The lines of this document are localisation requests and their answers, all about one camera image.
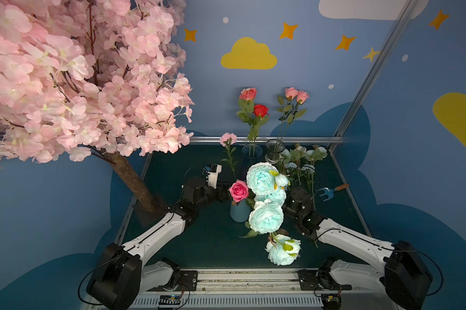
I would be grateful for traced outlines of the blue rose stem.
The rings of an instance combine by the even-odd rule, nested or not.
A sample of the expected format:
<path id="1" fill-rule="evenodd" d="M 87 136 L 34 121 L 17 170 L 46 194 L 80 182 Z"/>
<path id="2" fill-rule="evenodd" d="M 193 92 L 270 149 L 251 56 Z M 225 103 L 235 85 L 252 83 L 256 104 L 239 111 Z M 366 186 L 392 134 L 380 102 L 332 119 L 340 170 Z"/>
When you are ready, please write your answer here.
<path id="1" fill-rule="evenodd" d="M 302 176 L 302 166 L 303 159 L 306 155 L 307 148 L 296 143 L 294 148 L 290 151 L 292 161 L 297 165 L 296 173 L 299 186 L 302 186 L 301 176 Z"/>
<path id="2" fill-rule="evenodd" d="M 276 233 L 284 222 L 283 205 L 291 181 L 274 165 L 259 162 L 247 170 L 246 184 L 248 205 L 252 208 L 246 237 Z"/>

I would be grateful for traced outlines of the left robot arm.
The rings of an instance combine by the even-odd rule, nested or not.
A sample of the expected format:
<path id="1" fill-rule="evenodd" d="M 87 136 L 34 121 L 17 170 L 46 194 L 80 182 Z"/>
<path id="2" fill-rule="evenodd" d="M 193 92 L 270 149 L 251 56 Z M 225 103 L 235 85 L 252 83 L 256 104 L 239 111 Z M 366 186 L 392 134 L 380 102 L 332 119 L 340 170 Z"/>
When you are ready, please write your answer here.
<path id="1" fill-rule="evenodd" d="M 181 196 L 162 219 L 140 236 L 123 245 L 110 244 L 97 267 L 84 281 L 86 292 L 96 306 L 128 309 L 137 296 L 151 289 L 172 290 L 181 285 L 181 268 L 167 258 L 148 261 L 169 241 L 181 235 L 199 215 L 201 208 L 215 201 L 231 199 L 232 182 L 193 177 L 182 187 Z"/>

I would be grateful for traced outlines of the light blue ceramic vase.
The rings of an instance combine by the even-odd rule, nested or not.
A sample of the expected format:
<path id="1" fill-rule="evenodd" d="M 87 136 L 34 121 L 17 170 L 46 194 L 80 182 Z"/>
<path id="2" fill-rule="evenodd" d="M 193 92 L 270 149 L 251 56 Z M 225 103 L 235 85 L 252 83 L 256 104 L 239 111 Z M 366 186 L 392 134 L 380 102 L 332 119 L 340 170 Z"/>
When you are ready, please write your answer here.
<path id="1" fill-rule="evenodd" d="M 249 219 L 251 210 L 251 206 L 247 204 L 246 200 L 240 202 L 233 201 L 230 206 L 231 219 L 238 223 L 246 222 Z"/>

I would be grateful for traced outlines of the purple ribbed glass vase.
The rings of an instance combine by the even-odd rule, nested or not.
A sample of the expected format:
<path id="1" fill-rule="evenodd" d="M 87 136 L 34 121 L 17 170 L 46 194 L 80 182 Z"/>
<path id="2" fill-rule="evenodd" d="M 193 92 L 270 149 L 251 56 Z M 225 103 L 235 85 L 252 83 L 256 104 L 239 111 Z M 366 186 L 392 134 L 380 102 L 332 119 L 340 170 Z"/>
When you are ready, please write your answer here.
<path id="1" fill-rule="evenodd" d="M 261 161 L 263 155 L 262 148 L 254 143 L 246 144 L 242 147 L 241 171 L 247 172 L 248 168 Z"/>

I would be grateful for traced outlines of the blue flower bunch purple vase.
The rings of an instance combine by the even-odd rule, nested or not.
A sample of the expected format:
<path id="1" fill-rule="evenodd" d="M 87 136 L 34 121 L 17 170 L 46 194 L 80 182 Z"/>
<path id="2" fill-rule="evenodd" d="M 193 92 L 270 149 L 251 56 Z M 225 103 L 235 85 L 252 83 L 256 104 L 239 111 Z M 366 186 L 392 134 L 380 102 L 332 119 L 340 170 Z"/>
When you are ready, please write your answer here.
<path id="1" fill-rule="evenodd" d="M 323 146 L 314 145 L 313 150 L 307 151 L 306 155 L 310 162 L 322 161 L 328 156 L 328 150 Z"/>

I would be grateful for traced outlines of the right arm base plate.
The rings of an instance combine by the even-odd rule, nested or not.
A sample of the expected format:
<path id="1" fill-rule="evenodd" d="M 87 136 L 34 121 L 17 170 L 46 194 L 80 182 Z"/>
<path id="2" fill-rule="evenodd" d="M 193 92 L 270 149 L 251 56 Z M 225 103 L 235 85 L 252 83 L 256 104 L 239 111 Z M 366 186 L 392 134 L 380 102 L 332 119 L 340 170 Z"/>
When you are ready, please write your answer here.
<path id="1" fill-rule="evenodd" d="M 351 291 L 352 285 L 338 284 L 327 271 L 301 269 L 297 272 L 302 291 Z"/>

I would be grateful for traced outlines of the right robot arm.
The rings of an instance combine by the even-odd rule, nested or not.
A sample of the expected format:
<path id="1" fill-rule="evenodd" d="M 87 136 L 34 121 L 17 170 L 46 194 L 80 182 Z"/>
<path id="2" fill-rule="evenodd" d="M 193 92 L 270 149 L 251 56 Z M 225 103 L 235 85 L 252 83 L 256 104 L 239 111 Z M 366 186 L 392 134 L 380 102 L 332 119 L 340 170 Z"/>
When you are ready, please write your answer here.
<path id="1" fill-rule="evenodd" d="M 293 188 L 285 200 L 285 214 L 295 219 L 295 228 L 312 242 L 332 245 L 357 257 L 361 263 L 329 258 L 315 271 L 302 270 L 304 290 L 350 291 L 364 289 L 387 295 L 400 309 L 421 309 L 433 275 L 417 251 L 403 240 L 393 244 L 377 240 L 320 216 L 310 208 L 309 193 Z"/>

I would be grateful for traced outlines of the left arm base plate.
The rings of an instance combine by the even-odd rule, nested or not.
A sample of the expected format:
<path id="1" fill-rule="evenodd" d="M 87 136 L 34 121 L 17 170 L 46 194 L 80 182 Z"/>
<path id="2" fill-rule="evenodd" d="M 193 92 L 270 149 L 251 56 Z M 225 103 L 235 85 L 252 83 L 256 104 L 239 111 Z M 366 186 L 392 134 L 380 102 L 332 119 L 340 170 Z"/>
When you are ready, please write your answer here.
<path id="1" fill-rule="evenodd" d="M 198 271 L 196 270 L 180 270 L 174 271 L 170 281 L 165 285 L 167 291 L 178 291 L 185 289 L 186 291 L 196 291 L 198 283 Z"/>

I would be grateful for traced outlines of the clear ribbed glass vase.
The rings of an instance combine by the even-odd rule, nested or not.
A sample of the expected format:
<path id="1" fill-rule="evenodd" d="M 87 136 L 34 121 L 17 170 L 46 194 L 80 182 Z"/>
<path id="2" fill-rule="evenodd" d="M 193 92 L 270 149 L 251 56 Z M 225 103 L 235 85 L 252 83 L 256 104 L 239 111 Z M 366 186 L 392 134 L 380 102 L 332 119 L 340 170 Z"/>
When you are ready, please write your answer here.
<path id="1" fill-rule="evenodd" d="M 270 139 L 266 143 L 265 160 L 270 164 L 278 163 L 284 150 L 285 145 L 280 139 Z"/>

